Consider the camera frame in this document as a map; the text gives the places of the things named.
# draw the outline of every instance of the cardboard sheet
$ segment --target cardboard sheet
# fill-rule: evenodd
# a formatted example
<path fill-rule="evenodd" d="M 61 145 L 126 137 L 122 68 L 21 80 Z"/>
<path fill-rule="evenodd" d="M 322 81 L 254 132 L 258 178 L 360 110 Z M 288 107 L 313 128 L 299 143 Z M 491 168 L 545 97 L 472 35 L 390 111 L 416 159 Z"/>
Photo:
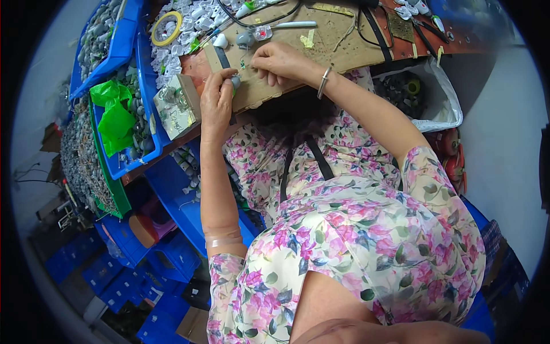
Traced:
<path fill-rule="evenodd" d="M 271 6 L 254 12 L 241 21 L 247 24 L 256 24 L 256 18 L 260 18 L 262 21 L 276 18 L 289 12 L 293 6 L 295 6 L 295 2 Z M 368 40 L 376 42 L 377 39 L 369 22 L 363 14 L 361 15 L 363 16 L 361 18 L 362 34 Z M 232 24 L 224 30 L 223 33 L 229 43 L 233 43 L 233 46 L 227 47 L 225 55 L 227 56 L 227 60 L 229 60 L 230 66 L 239 70 L 242 82 L 233 98 L 234 112 L 242 112 L 247 108 L 257 108 L 270 98 L 278 97 L 284 92 L 301 86 L 298 82 L 291 82 L 284 88 L 280 86 L 269 87 L 265 79 L 260 80 L 257 78 L 256 72 L 249 65 L 250 59 L 254 55 L 255 50 L 267 42 L 286 42 L 304 54 L 304 56 L 311 58 L 320 65 L 328 67 L 332 64 L 333 70 L 338 73 L 344 73 L 347 70 L 384 62 L 384 56 L 381 49 L 363 41 L 357 33 L 357 30 L 353 30 L 336 51 L 333 52 L 336 43 L 348 31 L 353 21 L 351 17 L 344 14 L 308 9 L 302 6 L 293 15 L 272 23 L 271 25 L 288 21 L 304 20 L 314 20 L 317 22 L 317 26 L 313 32 L 312 48 L 305 48 L 304 44 L 300 41 L 300 36 L 308 37 L 309 31 L 313 28 L 273 29 L 273 36 L 271 39 L 256 43 L 248 52 L 240 50 L 237 45 L 234 44 L 235 38 L 238 35 L 237 32 L 241 33 L 245 28 L 237 24 Z M 211 44 L 205 47 L 205 53 L 213 72 L 222 69 L 218 56 Z M 241 58 L 244 60 L 245 69 L 241 69 Z"/>

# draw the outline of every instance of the small cardboard box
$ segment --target small cardboard box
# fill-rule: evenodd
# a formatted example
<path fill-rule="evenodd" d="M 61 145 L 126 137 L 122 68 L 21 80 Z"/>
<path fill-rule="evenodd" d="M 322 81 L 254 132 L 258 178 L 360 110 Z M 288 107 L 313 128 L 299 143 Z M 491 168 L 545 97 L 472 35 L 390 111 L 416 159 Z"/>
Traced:
<path fill-rule="evenodd" d="M 207 311 L 191 307 L 175 332 L 191 343 L 208 344 L 208 336 L 206 335 L 207 322 Z"/>
<path fill-rule="evenodd" d="M 162 97 L 164 88 L 170 92 Z M 173 75 L 153 102 L 170 140 L 182 137 L 201 122 L 201 97 L 189 75 Z"/>

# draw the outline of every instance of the green plastic bag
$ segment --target green plastic bag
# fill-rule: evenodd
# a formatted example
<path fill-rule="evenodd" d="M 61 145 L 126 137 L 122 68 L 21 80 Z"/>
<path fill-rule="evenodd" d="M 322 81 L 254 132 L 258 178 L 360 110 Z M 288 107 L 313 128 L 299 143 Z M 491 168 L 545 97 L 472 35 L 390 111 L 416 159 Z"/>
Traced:
<path fill-rule="evenodd" d="M 109 80 L 90 89 L 92 102 L 105 108 L 97 131 L 101 134 L 105 153 L 108 157 L 134 144 L 132 127 L 136 123 L 135 117 L 120 103 L 128 100 L 129 107 L 132 95 L 128 87 L 119 81 Z"/>

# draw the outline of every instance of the yellow tape roll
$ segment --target yellow tape roll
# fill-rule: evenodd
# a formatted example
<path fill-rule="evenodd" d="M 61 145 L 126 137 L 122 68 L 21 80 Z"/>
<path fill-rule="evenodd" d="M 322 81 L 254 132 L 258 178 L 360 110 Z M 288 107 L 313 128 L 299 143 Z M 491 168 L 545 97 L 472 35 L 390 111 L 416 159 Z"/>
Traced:
<path fill-rule="evenodd" d="M 175 30 L 165 40 L 159 41 L 158 40 L 159 37 L 156 36 L 157 27 L 158 27 L 159 24 L 165 25 L 166 20 L 169 19 L 170 16 L 173 16 L 173 17 L 176 18 Z M 157 22 L 153 26 L 153 32 L 151 34 L 151 41 L 153 42 L 153 44 L 158 46 L 158 47 L 162 47 L 162 46 L 165 46 L 165 45 L 168 45 L 168 44 L 172 43 L 179 36 L 179 34 L 182 33 L 179 30 L 179 28 L 182 25 L 182 21 L 183 21 L 182 15 L 179 14 L 179 12 L 176 12 L 176 11 L 168 12 L 167 14 L 160 17 L 159 20 L 157 20 Z"/>

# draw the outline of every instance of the metal bracelet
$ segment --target metal bracelet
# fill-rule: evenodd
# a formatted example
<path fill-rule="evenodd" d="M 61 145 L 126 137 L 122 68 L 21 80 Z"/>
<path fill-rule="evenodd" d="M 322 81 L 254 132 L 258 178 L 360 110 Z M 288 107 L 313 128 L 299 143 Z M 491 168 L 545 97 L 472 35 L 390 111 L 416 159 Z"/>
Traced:
<path fill-rule="evenodd" d="M 328 73 L 331 72 L 332 66 L 328 66 L 327 71 L 323 75 L 323 79 L 321 80 L 321 85 L 319 86 L 319 91 L 317 92 L 317 98 L 321 99 L 323 97 L 323 89 L 325 88 L 325 84 L 328 80 Z"/>

